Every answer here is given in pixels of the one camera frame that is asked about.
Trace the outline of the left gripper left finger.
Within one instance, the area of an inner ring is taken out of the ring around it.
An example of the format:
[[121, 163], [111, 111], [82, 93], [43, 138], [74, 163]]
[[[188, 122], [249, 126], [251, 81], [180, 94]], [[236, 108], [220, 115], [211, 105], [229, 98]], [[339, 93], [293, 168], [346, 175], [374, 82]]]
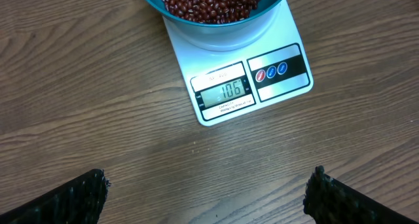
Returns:
[[3, 224], [97, 224], [111, 183], [103, 170], [90, 170], [1, 214]]

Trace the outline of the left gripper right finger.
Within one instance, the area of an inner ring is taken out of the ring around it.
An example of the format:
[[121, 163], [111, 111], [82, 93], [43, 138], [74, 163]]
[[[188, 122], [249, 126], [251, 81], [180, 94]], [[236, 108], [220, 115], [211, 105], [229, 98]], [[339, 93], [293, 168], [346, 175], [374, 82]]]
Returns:
[[327, 175], [323, 166], [310, 176], [303, 206], [317, 224], [418, 224]]

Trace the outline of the white digital kitchen scale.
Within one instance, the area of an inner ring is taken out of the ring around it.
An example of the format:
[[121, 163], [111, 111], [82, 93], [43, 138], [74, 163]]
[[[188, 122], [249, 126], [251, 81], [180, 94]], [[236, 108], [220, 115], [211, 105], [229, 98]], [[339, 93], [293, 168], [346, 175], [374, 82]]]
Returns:
[[214, 124], [309, 92], [314, 80], [287, 0], [263, 15], [247, 42], [219, 47], [193, 41], [172, 21], [164, 24], [200, 124]]

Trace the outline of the blue bowl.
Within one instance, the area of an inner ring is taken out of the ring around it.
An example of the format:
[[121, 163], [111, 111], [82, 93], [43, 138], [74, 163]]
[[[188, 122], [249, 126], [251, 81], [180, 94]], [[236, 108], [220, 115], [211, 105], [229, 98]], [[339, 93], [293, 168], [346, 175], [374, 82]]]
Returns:
[[164, 18], [168, 31], [192, 45], [235, 50], [260, 38], [283, 0], [146, 0]]

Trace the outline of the red beans in bowl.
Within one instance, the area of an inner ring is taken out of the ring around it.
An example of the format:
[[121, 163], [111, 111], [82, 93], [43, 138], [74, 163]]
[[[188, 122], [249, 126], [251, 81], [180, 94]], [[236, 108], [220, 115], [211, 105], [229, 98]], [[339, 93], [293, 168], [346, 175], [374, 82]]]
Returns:
[[161, 0], [170, 14], [201, 24], [227, 24], [249, 18], [260, 0]]

